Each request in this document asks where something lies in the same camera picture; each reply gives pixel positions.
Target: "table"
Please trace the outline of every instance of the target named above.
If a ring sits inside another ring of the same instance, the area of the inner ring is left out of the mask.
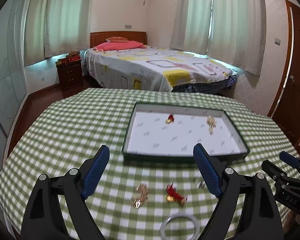
[[[282,150],[297,156],[280,128],[233,99],[199,93],[87,89],[49,106],[18,142],[2,169],[0,206],[18,232],[38,176],[46,173],[55,177],[79,168],[102,144],[110,148],[110,161],[86,204],[106,239],[160,239],[161,223],[177,212],[194,215],[203,230],[217,199],[207,188],[197,189],[193,179],[200,172],[195,164],[123,162],[121,149],[135,102],[224,109],[251,149],[245,160],[233,163],[232,168],[239,174],[254,175],[269,159],[289,176],[298,177],[279,160]],[[267,179],[274,192],[274,181]],[[138,196],[135,187],[141,182],[148,184],[149,198],[136,209],[131,197]],[[166,202],[165,188],[172,182],[178,192],[188,195],[184,207]],[[59,199],[69,234],[77,238],[65,199]],[[235,232],[243,200],[241,196],[227,236]],[[283,217],[286,208],[279,203],[278,207]],[[189,221],[176,221],[166,230],[167,236],[185,237],[193,232]]]

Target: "wooden headboard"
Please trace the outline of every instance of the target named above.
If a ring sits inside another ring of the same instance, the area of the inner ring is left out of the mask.
[[[90,47],[98,46],[101,43],[106,42],[110,37],[124,37],[129,41],[139,41],[147,45],[147,33],[146,32],[98,32],[90,33]]]

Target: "gold keychain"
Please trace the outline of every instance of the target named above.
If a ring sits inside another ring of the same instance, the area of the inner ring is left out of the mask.
[[[211,115],[207,118],[207,124],[209,125],[209,133],[213,134],[213,128],[217,126],[217,121]]]
[[[140,193],[140,196],[138,198],[131,198],[132,204],[135,206],[135,208],[139,208],[143,206],[143,204],[146,202],[148,199],[148,187],[146,184],[140,184],[137,188],[136,191]]]

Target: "tray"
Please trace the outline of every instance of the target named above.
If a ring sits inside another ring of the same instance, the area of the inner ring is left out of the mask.
[[[174,122],[166,124],[173,114]],[[208,116],[217,124],[209,133]],[[136,103],[122,153],[141,161],[194,162],[193,147],[201,143],[221,161],[245,158],[250,149],[225,111],[184,106]]]

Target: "wooden nightstand drawer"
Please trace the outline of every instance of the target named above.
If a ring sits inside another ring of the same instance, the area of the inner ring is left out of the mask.
[[[58,76],[62,90],[83,85],[81,62],[77,65],[58,67]]]

